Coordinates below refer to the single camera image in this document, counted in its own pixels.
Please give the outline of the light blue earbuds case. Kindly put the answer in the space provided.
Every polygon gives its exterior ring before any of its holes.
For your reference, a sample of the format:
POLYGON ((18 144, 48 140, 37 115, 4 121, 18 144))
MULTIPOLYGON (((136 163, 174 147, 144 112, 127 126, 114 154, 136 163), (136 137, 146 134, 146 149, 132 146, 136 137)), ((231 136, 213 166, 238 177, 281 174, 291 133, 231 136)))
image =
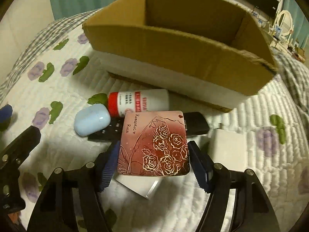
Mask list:
POLYGON ((94 104, 81 109, 74 119, 74 130, 79 136, 88 136, 106 128, 111 121, 108 109, 103 104, 94 104))

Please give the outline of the pink rose tin box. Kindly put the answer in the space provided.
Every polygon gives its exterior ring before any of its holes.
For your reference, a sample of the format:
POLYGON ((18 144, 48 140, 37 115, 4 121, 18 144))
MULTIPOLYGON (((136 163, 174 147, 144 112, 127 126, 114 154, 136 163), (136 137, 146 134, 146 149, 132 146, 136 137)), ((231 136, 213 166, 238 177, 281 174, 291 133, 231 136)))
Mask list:
POLYGON ((188 143, 182 111, 127 113, 117 172, 142 177, 188 174, 188 143))

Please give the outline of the white bottle red cap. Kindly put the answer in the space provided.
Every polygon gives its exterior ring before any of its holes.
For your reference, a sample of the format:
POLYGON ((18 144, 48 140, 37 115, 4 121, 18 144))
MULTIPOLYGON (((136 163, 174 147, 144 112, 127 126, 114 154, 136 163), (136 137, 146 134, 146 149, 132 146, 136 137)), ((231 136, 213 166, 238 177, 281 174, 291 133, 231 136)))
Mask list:
POLYGON ((107 109, 112 117, 124 117, 126 113, 168 111, 169 93, 165 89, 125 91, 110 93, 107 109))

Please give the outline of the white power adapter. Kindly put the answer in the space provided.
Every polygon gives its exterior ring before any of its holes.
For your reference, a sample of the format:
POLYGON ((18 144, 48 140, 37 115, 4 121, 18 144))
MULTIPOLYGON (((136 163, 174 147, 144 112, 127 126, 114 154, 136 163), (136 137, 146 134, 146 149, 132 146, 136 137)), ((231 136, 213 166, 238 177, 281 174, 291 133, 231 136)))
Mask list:
POLYGON ((220 163, 229 170, 244 172, 247 168, 246 137, 226 130, 220 123, 212 132, 208 154, 215 163, 220 163))

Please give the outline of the floral quilted bedspread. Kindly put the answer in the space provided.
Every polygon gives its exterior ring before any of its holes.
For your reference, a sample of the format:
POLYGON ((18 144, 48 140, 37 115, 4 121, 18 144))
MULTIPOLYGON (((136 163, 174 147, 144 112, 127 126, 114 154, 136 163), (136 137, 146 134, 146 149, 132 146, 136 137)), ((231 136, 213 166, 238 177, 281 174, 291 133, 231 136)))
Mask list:
MULTIPOLYGON (((76 114, 103 94, 136 91, 138 84, 117 80, 103 68, 81 26, 37 57, 4 98, 13 108, 10 126, 1 134, 6 147, 28 126, 41 131, 41 141, 20 166, 21 197, 26 207, 19 221, 27 226, 52 171, 78 169, 106 150, 108 144, 88 141, 73 128, 76 114)), ((212 129, 244 134, 247 167, 253 169, 276 213, 280 229, 288 231, 308 204, 308 142, 297 107, 280 76, 229 113, 171 94, 170 107, 201 112, 212 129)), ((208 195, 192 173, 163 179, 146 200, 112 181, 102 193, 103 208, 112 210, 114 231, 194 231, 208 195)))

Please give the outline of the grey checked blanket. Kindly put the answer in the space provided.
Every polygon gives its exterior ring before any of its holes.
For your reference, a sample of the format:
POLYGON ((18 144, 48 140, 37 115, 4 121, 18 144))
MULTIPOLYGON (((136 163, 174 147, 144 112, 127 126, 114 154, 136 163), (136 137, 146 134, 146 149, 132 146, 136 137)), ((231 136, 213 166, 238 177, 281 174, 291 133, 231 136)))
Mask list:
POLYGON ((46 28, 41 30, 24 52, 21 53, 6 79, 1 83, 1 102, 3 102, 6 95, 20 79, 21 75, 25 73, 26 69, 40 54, 54 47, 70 31, 81 25, 86 19, 98 11, 98 9, 95 9, 71 17, 64 17, 53 21, 46 28))

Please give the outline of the white dressing table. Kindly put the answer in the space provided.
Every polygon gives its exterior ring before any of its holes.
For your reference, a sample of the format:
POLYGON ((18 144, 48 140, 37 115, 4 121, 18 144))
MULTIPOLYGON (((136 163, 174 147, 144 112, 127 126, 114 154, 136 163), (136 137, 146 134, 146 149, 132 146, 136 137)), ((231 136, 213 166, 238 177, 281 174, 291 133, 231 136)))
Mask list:
POLYGON ((295 50, 289 50, 289 45, 285 40, 276 39, 273 35, 270 35, 264 29, 261 29, 261 33, 263 34, 263 37, 269 47, 275 48, 277 51, 283 53, 284 55, 292 57, 297 61, 301 62, 302 64, 305 64, 306 59, 303 56, 299 55, 295 50))

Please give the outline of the brown cardboard box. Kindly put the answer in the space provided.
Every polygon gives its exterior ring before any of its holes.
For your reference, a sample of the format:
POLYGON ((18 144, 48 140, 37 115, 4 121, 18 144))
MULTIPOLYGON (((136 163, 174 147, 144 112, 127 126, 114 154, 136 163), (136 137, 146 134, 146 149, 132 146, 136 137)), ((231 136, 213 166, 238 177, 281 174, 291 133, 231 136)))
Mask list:
POLYGON ((278 71, 252 16, 225 0, 116 0, 82 28, 107 72, 222 112, 278 71))

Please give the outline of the white oval vanity mirror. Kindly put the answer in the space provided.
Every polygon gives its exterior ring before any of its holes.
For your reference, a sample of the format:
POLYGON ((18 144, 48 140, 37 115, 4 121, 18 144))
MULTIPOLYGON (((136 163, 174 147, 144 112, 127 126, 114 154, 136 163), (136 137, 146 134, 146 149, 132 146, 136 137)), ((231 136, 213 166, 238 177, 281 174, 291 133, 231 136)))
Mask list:
POLYGON ((280 35, 288 36, 293 32, 294 23, 291 13, 288 10, 282 10, 275 19, 275 29, 280 30, 280 35))

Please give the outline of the teal right curtain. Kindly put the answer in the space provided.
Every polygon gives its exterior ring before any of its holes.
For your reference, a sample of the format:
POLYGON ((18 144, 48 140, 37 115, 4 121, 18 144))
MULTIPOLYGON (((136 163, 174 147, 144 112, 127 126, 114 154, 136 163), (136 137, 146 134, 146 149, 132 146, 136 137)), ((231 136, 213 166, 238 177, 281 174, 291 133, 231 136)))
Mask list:
POLYGON ((293 41, 298 40, 299 47, 304 48, 308 40, 308 20, 295 0, 283 0, 283 10, 288 10, 292 16, 294 30, 293 41))

